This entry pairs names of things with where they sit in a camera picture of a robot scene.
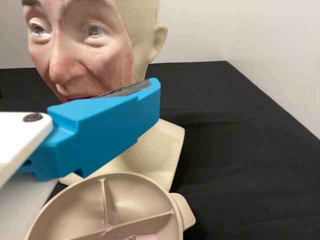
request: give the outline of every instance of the eyebrow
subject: eyebrow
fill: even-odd
[[[21,0],[22,6],[34,6],[38,5],[41,6],[40,0]]]

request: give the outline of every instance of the beige plastic plate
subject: beige plastic plate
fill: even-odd
[[[187,201],[150,178],[111,172],[71,185],[40,211],[26,240],[182,240]]]

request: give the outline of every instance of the nose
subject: nose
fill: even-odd
[[[86,73],[77,55],[79,49],[76,43],[60,37],[51,48],[49,77],[57,85],[63,85],[70,79],[78,78]]]

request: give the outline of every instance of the blue plastic arm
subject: blue plastic arm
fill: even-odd
[[[54,129],[18,172],[40,181],[87,177],[134,145],[159,120],[160,83],[129,96],[70,101],[47,109]]]

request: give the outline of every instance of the mannequin head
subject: mannequin head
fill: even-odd
[[[158,24],[159,0],[115,0],[134,53],[135,82],[145,79],[150,64],[164,43],[168,30]]]
[[[29,53],[57,97],[90,98],[145,78],[162,48],[158,0],[22,0]]]

